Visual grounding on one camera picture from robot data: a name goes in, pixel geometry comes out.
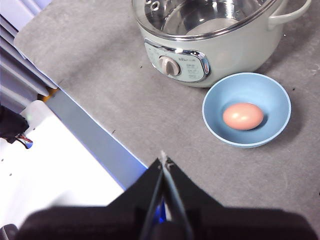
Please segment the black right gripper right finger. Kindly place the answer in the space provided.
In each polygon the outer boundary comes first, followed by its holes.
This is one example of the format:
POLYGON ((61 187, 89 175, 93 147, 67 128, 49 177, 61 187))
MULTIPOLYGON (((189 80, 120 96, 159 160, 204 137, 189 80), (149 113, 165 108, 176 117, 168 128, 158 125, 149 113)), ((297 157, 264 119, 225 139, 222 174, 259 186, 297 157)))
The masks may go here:
POLYGON ((226 207, 196 184, 161 153, 170 221, 184 239, 192 240, 316 240, 301 215, 272 208, 226 207))

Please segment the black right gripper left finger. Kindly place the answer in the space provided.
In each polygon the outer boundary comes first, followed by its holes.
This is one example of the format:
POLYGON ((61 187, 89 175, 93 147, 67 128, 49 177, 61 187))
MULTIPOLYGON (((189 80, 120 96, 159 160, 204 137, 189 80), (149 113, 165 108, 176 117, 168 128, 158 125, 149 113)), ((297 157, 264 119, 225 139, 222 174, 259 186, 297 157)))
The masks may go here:
POLYGON ((32 213, 17 240, 137 240, 161 175, 156 159, 107 206, 55 206, 32 213))

